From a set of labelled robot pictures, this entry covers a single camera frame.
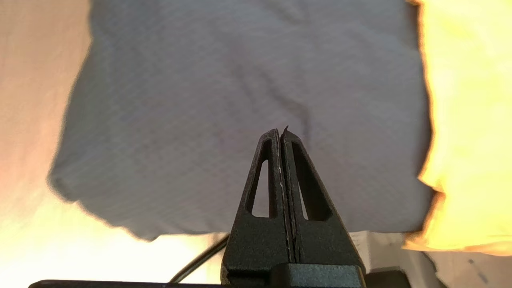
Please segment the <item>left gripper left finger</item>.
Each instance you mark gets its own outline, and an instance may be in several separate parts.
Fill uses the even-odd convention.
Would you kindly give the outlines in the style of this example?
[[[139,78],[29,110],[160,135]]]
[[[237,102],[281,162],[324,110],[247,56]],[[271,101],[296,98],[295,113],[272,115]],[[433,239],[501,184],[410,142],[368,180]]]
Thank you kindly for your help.
[[[268,217],[252,214],[261,167],[268,163]],[[222,284],[269,284],[274,266],[291,261],[280,134],[265,132],[256,146],[221,263]]]

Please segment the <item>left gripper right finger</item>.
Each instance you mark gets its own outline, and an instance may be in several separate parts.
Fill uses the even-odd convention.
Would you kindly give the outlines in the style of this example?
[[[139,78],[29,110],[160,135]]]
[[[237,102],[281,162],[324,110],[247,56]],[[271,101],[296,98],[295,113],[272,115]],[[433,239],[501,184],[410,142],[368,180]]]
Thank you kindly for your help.
[[[280,286],[366,286],[362,259],[300,138],[285,129],[280,153],[289,249]]]

